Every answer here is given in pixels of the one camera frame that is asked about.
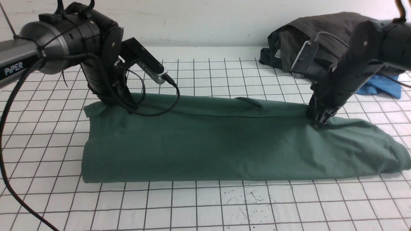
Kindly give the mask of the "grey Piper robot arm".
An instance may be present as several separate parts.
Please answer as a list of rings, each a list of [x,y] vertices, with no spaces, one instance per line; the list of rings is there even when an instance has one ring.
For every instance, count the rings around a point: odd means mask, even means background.
[[[117,22],[94,10],[94,0],[67,8],[59,0],[54,13],[40,14],[12,40],[1,42],[1,87],[34,71],[53,75],[80,65],[94,95],[131,113],[138,102],[119,58],[123,34]]]

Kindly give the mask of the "second grey Piper arm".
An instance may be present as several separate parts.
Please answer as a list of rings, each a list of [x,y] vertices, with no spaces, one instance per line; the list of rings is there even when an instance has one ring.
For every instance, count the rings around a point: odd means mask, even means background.
[[[398,18],[359,23],[345,53],[311,85],[313,96],[306,116],[314,126],[325,125],[383,66],[410,70],[410,23],[402,1],[395,4]]]

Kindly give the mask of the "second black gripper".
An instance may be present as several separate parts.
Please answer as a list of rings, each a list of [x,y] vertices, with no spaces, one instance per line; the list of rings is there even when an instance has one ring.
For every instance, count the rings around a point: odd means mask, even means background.
[[[311,86],[313,95],[306,117],[311,119],[315,127],[323,127],[384,65],[373,57],[344,54],[325,78]]]

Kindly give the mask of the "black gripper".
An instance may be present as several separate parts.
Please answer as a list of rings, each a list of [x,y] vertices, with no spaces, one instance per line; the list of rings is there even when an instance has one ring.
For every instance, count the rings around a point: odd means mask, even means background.
[[[127,87],[127,71],[122,65],[123,61],[119,59],[110,67],[101,67],[94,59],[80,64],[88,88],[94,95],[104,104],[122,107],[131,114],[138,109],[138,102]]]

